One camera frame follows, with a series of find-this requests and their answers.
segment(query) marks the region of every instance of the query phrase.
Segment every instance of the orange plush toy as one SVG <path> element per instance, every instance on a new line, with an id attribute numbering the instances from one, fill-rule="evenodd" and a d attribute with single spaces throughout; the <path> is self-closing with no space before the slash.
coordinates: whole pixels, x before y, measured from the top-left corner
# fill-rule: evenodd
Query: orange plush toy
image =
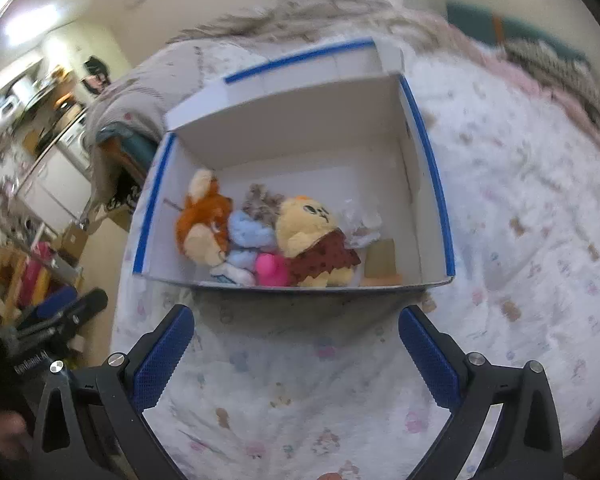
<path id="1" fill-rule="evenodd" d="M 232 200 L 218 191 L 213 171 L 198 170 L 176 222 L 180 251 L 197 264 L 212 267 L 223 263 L 229 250 L 227 220 L 233 206 Z"/>

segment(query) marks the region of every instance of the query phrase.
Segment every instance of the white box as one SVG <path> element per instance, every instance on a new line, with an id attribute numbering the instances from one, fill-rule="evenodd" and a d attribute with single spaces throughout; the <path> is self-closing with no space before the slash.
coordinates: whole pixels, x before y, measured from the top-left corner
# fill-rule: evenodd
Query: white box
<path id="1" fill-rule="evenodd" d="M 249 290 L 422 289 L 449 283 L 454 254 L 424 122 L 392 44 L 356 40 L 299 52 L 208 85 L 166 115 L 134 273 L 179 285 Z M 242 287 L 213 281 L 179 253 L 174 223 L 190 178 L 211 168 L 240 207 L 249 185 L 330 207 L 375 197 L 403 284 Z M 364 261 L 364 251 L 359 251 Z M 363 265 L 358 267 L 358 276 Z"/>

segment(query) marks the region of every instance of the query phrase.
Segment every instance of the hand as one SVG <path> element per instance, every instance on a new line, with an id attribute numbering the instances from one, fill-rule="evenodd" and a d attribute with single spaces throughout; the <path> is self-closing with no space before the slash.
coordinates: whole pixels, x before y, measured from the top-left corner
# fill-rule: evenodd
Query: hand
<path id="1" fill-rule="evenodd" d="M 16 412 L 0 411 L 0 453 L 10 460 L 24 458 L 29 441 L 24 418 Z"/>

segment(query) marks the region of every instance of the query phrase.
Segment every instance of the light blue plush toy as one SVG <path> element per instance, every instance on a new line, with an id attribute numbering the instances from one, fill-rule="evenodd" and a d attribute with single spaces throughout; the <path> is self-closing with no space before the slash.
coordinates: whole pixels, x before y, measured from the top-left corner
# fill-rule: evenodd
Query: light blue plush toy
<path id="1" fill-rule="evenodd" d="M 254 272 L 256 270 L 256 258 L 258 254 L 260 254 L 260 251 L 257 249 L 238 249 L 234 247 L 227 255 L 226 260 L 234 267 Z"/>
<path id="2" fill-rule="evenodd" d="M 263 251 L 273 251 L 278 246 L 273 227 L 261 224 L 244 211 L 233 211 L 229 215 L 228 228 L 229 240 L 237 246 Z"/>

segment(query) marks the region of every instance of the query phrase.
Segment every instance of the screw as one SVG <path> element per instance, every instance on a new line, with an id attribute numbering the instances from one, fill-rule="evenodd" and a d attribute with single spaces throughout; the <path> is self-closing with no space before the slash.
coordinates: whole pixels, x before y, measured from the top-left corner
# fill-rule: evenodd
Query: screw
<path id="1" fill-rule="evenodd" d="M 536 374 L 541 374 L 544 368 L 538 361 L 529 361 L 529 368 Z"/>
<path id="2" fill-rule="evenodd" d="M 487 359 L 484 358 L 484 355 L 482 355 L 480 352 L 469 352 L 466 355 L 466 358 L 469 359 L 469 362 L 472 365 L 476 366 L 482 366 L 487 361 Z"/>
<path id="3" fill-rule="evenodd" d="M 125 362 L 125 355 L 121 353 L 111 354 L 109 359 L 107 359 L 107 363 L 109 366 L 120 366 L 123 362 Z"/>
<path id="4" fill-rule="evenodd" d="M 51 363 L 51 366 L 49 367 L 49 370 L 51 370 L 51 373 L 57 374 L 63 368 L 64 368 L 64 363 L 62 361 L 53 361 Z"/>

